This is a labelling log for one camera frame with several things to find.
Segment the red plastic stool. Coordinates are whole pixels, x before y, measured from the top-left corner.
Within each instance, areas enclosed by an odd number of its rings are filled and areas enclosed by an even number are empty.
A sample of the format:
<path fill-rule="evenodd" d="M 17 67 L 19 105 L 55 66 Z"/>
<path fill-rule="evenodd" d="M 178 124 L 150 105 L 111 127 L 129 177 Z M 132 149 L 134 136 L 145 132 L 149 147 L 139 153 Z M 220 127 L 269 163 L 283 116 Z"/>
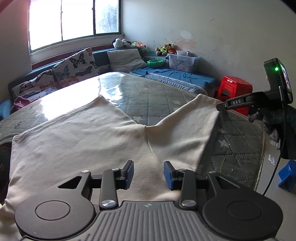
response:
<path fill-rule="evenodd" d="M 217 93 L 217 99 L 225 102 L 228 99 L 252 93 L 252 84 L 234 76 L 224 76 Z"/>

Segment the clear plastic storage box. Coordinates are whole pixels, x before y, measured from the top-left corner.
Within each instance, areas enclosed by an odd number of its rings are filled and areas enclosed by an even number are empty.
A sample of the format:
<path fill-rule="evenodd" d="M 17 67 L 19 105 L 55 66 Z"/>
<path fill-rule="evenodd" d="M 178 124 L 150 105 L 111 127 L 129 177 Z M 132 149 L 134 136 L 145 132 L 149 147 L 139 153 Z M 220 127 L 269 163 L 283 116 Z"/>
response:
<path fill-rule="evenodd" d="M 201 60 L 199 56 L 184 56 L 178 54 L 168 54 L 169 68 L 187 73 L 197 72 L 198 64 Z"/>

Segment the blue plastic stool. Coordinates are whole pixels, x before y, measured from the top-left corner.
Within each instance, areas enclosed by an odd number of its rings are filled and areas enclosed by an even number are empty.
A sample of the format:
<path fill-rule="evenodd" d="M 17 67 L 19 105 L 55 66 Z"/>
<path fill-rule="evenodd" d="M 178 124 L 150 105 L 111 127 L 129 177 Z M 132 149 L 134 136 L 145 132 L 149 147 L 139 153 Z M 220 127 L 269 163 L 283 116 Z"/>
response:
<path fill-rule="evenodd" d="M 296 162 L 295 160 L 289 160 L 288 163 L 278 172 L 281 179 L 278 187 L 287 191 L 292 190 L 296 180 Z"/>

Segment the green brown plush toy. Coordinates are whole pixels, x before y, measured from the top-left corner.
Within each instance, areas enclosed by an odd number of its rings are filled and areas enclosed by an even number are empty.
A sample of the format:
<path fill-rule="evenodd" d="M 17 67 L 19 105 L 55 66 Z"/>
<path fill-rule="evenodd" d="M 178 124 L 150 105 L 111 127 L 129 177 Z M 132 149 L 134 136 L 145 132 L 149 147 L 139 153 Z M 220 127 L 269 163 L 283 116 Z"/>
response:
<path fill-rule="evenodd" d="M 167 54 L 176 54 L 175 45 L 168 43 L 163 45 L 162 47 L 156 47 L 156 55 L 157 56 L 166 56 Z"/>

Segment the green plastic bowl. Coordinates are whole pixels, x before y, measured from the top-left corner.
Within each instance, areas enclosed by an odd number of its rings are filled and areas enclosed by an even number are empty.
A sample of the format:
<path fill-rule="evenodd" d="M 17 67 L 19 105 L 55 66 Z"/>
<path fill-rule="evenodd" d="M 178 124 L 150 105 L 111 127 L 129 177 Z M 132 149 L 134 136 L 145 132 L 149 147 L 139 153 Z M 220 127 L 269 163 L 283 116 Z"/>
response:
<path fill-rule="evenodd" d="M 165 61 L 161 59 L 151 59 L 147 61 L 147 65 L 150 68 L 161 68 L 164 66 L 164 64 L 165 64 Z"/>

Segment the black round induction cooktop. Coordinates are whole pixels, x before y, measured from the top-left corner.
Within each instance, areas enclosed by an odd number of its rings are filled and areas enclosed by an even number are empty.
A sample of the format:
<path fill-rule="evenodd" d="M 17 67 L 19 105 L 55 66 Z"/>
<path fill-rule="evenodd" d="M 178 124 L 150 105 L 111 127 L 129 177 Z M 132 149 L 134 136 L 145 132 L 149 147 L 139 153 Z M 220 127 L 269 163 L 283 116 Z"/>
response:
<path fill-rule="evenodd" d="M 4 204 L 6 199 L 9 185 L 10 176 L 10 160 L 11 160 L 11 147 L 12 143 L 7 142 L 1 144 L 0 149 L 0 202 Z"/>

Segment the large butterfly print cushion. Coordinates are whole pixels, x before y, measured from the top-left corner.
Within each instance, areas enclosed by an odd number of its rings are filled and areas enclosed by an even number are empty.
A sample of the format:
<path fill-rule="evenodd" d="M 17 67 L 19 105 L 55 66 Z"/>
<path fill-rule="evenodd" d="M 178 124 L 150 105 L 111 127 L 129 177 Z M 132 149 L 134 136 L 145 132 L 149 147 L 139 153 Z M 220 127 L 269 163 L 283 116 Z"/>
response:
<path fill-rule="evenodd" d="M 99 75 L 90 47 L 64 59 L 52 70 L 62 88 Z"/>

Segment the small butterfly print cushion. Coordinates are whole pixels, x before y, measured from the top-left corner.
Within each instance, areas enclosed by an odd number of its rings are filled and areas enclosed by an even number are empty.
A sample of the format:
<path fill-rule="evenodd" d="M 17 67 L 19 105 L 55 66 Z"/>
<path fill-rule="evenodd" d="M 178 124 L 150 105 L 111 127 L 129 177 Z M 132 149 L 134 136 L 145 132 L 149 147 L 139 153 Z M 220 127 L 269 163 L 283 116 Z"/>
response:
<path fill-rule="evenodd" d="M 55 87 L 54 73 L 52 70 L 46 70 L 31 80 L 24 81 L 11 89 L 12 99 L 17 97 L 32 99 L 40 97 L 41 94 L 57 90 Z"/>

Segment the grey plain cushion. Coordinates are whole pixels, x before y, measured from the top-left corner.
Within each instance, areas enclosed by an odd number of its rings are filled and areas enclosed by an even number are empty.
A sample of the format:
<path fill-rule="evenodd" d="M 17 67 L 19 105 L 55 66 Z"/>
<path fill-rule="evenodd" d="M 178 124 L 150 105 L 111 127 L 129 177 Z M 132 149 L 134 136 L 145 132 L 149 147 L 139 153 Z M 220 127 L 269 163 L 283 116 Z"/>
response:
<path fill-rule="evenodd" d="M 146 68 L 138 49 L 107 51 L 110 67 L 115 72 L 129 72 L 137 68 Z"/>

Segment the pink cloth on sofa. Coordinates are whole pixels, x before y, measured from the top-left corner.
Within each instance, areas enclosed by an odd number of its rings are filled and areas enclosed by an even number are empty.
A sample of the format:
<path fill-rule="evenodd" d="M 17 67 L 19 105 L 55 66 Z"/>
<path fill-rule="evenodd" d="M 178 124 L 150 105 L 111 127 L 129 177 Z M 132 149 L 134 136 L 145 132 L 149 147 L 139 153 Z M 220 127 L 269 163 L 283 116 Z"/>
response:
<path fill-rule="evenodd" d="M 13 105 L 11 107 L 11 113 L 15 113 L 16 111 L 18 111 L 19 109 L 27 106 L 28 104 L 30 104 L 31 101 L 23 98 L 21 96 L 18 96 L 15 101 L 13 102 Z"/>

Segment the pink orange plush toy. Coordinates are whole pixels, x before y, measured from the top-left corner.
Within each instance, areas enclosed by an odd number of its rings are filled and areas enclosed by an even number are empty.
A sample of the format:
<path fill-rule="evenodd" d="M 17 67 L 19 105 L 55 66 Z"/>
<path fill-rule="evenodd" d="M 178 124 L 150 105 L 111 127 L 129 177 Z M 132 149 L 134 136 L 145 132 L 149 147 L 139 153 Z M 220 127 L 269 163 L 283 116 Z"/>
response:
<path fill-rule="evenodd" d="M 132 47 L 137 47 L 137 48 L 142 48 L 142 49 L 145 49 L 146 48 L 146 45 L 143 44 L 142 42 L 139 42 L 139 41 L 134 41 L 131 43 L 131 46 Z"/>

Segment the panda plush toy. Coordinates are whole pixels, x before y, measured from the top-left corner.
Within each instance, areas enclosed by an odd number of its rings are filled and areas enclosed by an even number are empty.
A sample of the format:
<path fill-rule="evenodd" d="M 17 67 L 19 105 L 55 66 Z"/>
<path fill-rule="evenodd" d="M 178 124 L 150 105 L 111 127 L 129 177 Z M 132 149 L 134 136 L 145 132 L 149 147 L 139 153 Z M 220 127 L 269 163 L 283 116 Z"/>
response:
<path fill-rule="evenodd" d="M 112 45 L 115 49 L 121 49 L 121 48 L 129 48 L 132 46 L 130 41 L 127 41 L 126 39 L 119 39 L 116 38 L 112 42 Z"/>

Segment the window with green frame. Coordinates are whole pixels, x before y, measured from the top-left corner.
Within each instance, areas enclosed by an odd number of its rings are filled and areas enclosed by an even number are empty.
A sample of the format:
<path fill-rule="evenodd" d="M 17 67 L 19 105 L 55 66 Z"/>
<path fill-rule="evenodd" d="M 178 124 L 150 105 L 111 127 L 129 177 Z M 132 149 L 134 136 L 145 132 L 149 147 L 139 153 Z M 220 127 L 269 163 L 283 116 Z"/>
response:
<path fill-rule="evenodd" d="M 120 8 L 121 1 L 30 1 L 29 51 L 120 34 Z"/>

